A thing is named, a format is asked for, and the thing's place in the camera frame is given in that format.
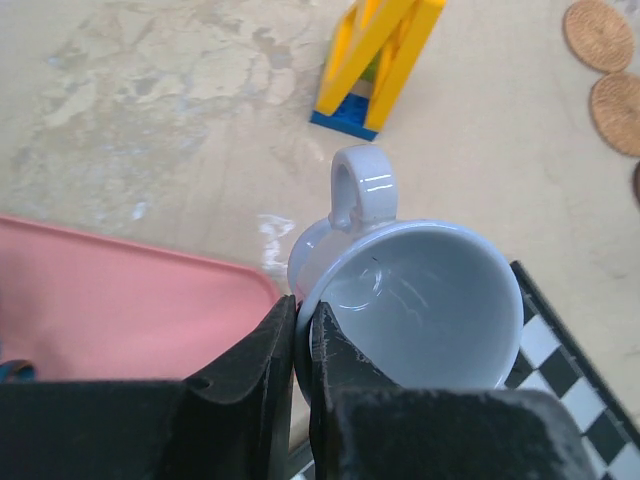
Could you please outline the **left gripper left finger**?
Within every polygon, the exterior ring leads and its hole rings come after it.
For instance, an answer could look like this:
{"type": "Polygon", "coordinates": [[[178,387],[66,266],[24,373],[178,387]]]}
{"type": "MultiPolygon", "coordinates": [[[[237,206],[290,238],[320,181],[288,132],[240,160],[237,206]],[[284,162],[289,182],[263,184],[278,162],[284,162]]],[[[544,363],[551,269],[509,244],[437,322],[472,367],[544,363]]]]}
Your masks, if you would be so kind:
{"type": "Polygon", "coordinates": [[[5,479],[282,479],[292,405],[293,296],[177,381],[1,387],[5,479]]]}

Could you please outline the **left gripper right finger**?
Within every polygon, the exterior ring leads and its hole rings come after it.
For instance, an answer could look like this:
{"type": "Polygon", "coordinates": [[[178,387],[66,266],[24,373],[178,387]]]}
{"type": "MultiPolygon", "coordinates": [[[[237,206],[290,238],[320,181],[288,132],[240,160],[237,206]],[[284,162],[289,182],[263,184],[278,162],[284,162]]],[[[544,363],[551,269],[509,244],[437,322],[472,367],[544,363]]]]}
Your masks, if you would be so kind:
{"type": "Polygon", "coordinates": [[[395,385],[321,302],[311,326],[318,479],[592,479],[577,426],[537,390],[395,385]]]}

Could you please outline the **light blue cup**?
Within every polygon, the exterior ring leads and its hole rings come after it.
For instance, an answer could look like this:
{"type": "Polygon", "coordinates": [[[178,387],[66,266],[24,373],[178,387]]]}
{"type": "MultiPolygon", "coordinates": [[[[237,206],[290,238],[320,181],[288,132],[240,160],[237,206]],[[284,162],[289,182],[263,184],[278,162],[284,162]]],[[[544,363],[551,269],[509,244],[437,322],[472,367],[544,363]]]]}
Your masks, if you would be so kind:
{"type": "Polygon", "coordinates": [[[294,365],[304,396],[321,302],[362,354],[405,388],[499,388],[515,364],[524,314],[505,257],[463,226],[401,221],[397,206],[396,178],[380,148],[335,153],[329,215],[303,232],[287,265],[300,306],[294,365]]]}

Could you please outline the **black white chessboard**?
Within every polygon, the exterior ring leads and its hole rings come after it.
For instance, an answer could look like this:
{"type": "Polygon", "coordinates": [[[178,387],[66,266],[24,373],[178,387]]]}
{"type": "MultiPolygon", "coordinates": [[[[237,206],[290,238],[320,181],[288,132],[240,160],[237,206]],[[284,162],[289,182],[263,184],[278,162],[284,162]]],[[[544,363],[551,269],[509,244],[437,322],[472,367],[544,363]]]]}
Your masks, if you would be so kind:
{"type": "MultiPolygon", "coordinates": [[[[595,476],[635,479],[639,475],[639,432],[617,398],[582,354],[537,285],[519,262],[511,264],[524,309],[524,334],[503,390],[537,390],[567,410],[579,431],[595,476]]],[[[309,443],[304,479],[315,476],[309,443]]]]}

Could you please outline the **dark wooden coaster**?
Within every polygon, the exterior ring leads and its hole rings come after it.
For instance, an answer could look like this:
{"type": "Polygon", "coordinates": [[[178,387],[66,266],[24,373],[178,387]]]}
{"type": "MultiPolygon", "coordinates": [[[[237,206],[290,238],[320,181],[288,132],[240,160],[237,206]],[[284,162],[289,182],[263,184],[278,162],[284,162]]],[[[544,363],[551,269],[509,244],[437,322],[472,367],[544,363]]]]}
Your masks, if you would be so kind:
{"type": "Polygon", "coordinates": [[[640,205],[640,162],[636,164],[633,171],[632,191],[633,191],[634,198],[639,206],[640,205]]]}

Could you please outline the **woven rattan coaster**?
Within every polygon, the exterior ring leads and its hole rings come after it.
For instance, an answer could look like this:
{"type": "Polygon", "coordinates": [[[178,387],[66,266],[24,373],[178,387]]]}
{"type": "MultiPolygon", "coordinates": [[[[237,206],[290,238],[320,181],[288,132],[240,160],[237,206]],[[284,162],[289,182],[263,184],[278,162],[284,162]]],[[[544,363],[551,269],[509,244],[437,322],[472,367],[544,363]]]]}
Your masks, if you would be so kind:
{"type": "Polygon", "coordinates": [[[634,54],[633,31],[625,18],[604,1],[571,4],[563,17],[568,46],[585,65],[614,73],[625,70],[634,54]]]}
{"type": "Polygon", "coordinates": [[[639,76],[626,71],[599,79],[590,94],[590,113],[602,138],[616,151],[639,156],[639,76]]]}

